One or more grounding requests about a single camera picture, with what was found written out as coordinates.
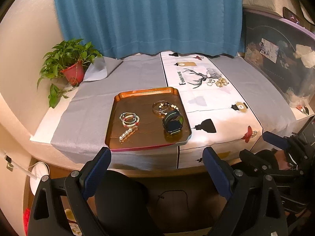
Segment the right human hand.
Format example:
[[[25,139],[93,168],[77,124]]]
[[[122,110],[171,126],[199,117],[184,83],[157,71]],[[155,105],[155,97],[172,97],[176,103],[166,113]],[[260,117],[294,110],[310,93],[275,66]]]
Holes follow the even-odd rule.
[[[280,170],[286,171],[286,170],[290,169],[289,163],[287,161],[287,158],[286,158],[283,150],[278,150],[274,155],[276,157],[276,160],[278,162]]]

